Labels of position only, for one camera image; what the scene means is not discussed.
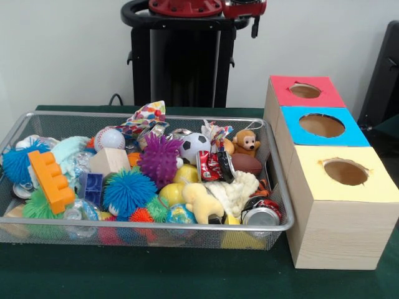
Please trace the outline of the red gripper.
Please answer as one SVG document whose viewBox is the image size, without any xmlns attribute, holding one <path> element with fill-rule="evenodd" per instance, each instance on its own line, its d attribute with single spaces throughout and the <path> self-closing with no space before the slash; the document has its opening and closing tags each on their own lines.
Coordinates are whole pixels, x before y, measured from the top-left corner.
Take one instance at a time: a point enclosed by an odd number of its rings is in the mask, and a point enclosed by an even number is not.
<svg viewBox="0 0 399 299">
<path fill-rule="evenodd" d="M 232 0 L 223 2 L 225 17 L 254 17 L 251 28 L 251 37 L 256 38 L 259 32 L 260 16 L 264 14 L 267 6 L 266 0 Z"/>
</svg>

